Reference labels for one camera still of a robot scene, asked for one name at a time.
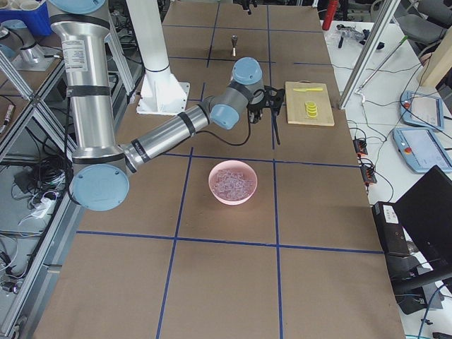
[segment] blue joint cap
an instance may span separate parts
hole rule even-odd
[[[129,192],[129,178],[118,167],[96,164],[83,168],[73,178],[74,198],[90,210],[111,210]]]
[[[21,20],[7,20],[1,23],[4,27],[12,30],[20,30],[21,28],[27,28],[27,25]]]
[[[88,14],[101,8],[105,0],[49,0],[52,5],[72,14]]]
[[[262,79],[261,66],[253,58],[241,58],[234,64],[232,77],[242,85],[253,85]]]
[[[231,129],[239,121],[239,113],[229,105],[217,104],[210,112],[210,120],[219,127]]]

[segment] yellow knife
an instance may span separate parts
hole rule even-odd
[[[322,87],[294,88],[295,92],[321,92],[322,90]]]

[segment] metal peg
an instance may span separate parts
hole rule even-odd
[[[231,55],[232,55],[233,57],[236,56],[235,47],[237,46],[237,40],[238,40],[238,39],[239,39],[239,38],[238,38],[236,35],[233,35],[233,36],[231,37],[231,42],[232,42],[232,53],[231,53]]]

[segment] wooden cutting board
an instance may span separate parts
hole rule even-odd
[[[323,88],[323,90],[297,92],[294,90],[295,88]],[[289,124],[334,126],[328,90],[324,83],[295,83],[286,81],[285,97],[287,104],[287,122]],[[316,103],[317,117],[308,117],[304,105],[307,101]]]

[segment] tablet screen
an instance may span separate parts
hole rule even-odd
[[[433,126],[438,126],[438,107],[436,98],[422,97],[416,95],[411,101],[411,119],[418,122],[428,122]]]
[[[440,146],[425,129],[402,131],[402,134],[412,149],[420,167],[430,169],[434,165],[445,168],[450,167],[447,159],[440,151]]]

